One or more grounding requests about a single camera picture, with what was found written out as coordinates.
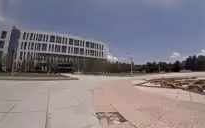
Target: light pole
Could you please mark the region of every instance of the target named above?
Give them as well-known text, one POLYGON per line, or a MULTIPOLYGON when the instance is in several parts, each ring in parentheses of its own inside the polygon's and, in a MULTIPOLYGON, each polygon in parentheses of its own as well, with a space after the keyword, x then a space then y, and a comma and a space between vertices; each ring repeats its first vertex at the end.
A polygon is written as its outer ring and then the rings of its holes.
POLYGON ((131 62, 131 74, 133 74, 133 57, 130 56, 130 62, 131 62))

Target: glass window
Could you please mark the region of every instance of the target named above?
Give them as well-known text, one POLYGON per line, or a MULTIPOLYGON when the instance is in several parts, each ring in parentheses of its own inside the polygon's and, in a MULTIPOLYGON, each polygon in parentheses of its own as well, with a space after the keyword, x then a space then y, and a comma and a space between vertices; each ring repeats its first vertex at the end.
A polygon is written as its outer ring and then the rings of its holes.
POLYGON ((5 41, 0 40, 0 48, 4 48, 5 41))
POLYGON ((42 51, 47 51, 47 44, 42 44, 42 51))
POLYGON ((55 45, 55 52, 60 52, 61 50, 61 46, 60 45, 55 45))
POLYGON ((26 38, 26 40, 28 40, 28 38, 29 38, 29 33, 27 33, 27 38, 26 38))
POLYGON ((43 35, 43 41, 45 41, 45 35, 43 35))
POLYGON ((35 43, 35 47, 34 47, 34 50, 37 50, 37 43, 35 43))
POLYGON ((49 52, 51 51, 51 44, 49 44, 49 48, 48 48, 48 51, 49 51, 49 52))
POLYGON ((23 59, 25 60, 26 58, 26 52, 23 53, 23 59))
POLYGON ((90 47, 90 42, 86 42, 86 47, 89 48, 90 47))
POLYGON ((50 37, 50 42, 55 42, 55 36, 50 37))
POLYGON ((79 48, 74 48, 74 54, 79 54, 79 48))
POLYGON ((32 39, 33 39, 33 33, 30 34, 30 40, 32 40, 32 39))
POLYGON ((64 44, 64 43, 65 43, 65 38, 63 37, 63 38, 62 38, 62 44, 64 44))
POLYGON ((66 53, 66 46, 62 46, 62 52, 66 53))
POLYGON ((52 52, 54 52, 54 44, 52 45, 52 52))
POLYGON ((70 52, 71 52, 71 50, 70 50, 70 49, 71 49, 71 48, 69 47, 69 48, 68 48, 68 53, 70 53, 70 52))
POLYGON ((24 50, 26 50, 26 48, 27 48, 27 42, 24 42, 24 50))
POLYGON ((39 36, 39 35, 37 34, 37 36, 36 36, 36 40, 38 40, 38 36, 39 36))
POLYGON ((43 37, 43 35, 39 34, 38 41, 42 41, 42 37, 43 37))
POLYGON ((20 52, 20 60, 23 59, 23 52, 20 52))
POLYGON ((7 31, 2 31, 1 39, 5 39, 6 38, 6 34, 7 34, 7 31))
POLYGON ((74 40, 74 45, 75 46, 79 46, 79 41, 78 40, 74 40))
POLYGON ((68 38, 65 38, 65 44, 67 44, 67 42, 68 42, 68 38))
POLYGON ((69 39, 69 45, 73 45, 73 39, 69 39))
POLYGON ((26 39, 26 32, 23 33, 23 40, 26 39))
POLYGON ((31 43, 31 50, 33 50, 34 49, 34 43, 32 42, 31 43))
POLYGON ((62 37, 56 36, 56 43, 61 43, 62 42, 62 37))
POLYGON ((29 42, 29 44, 28 44, 28 50, 30 50, 30 42, 29 42))
POLYGON ((20 45, 20 49, 23 49, 23 42, 22 42, 21 45, 20 45))
POLYGON ((84 48, 80 48, 80 55, 84 55, 84 48))
POLYGON ((41 50, 41 43, 37 44, 37 50, 40 51, 41 50))
POLYGON ((34 39, 33 40, 35 40, 35 38, 36 38, 36 34, 34 34, 34 39))
POLYGON ((46 42, 48 42, 48 35, 46 36, 46 42))

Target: modern building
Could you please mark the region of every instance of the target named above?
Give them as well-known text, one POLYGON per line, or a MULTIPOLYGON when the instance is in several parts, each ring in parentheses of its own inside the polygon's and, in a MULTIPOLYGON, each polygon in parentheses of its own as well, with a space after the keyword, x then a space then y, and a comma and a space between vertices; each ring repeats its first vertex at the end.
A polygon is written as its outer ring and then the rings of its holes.
POLYGON ((107 60, 108 55, 107 46, 99 41, 15 27, 1 31, 0 52, 6 58, 6 70, 13 66, 19 69, 23 62, 34 61, 43 71, 58 63, 64 72, 73 70, 74 63, 84 63, 87 58, 107 60))

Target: pavement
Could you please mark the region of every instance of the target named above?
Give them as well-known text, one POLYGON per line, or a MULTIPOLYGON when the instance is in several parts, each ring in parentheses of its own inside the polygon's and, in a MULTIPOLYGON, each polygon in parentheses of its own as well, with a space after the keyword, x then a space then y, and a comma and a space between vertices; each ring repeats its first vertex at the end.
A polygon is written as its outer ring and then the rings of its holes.
POLYGON ((134 127, 205 127, 205 104, 179 101, 133 87, 163 76, 70 75, 70 81, 0 80, 0 128, 102 128, 97 112, 119 112, 134 127))

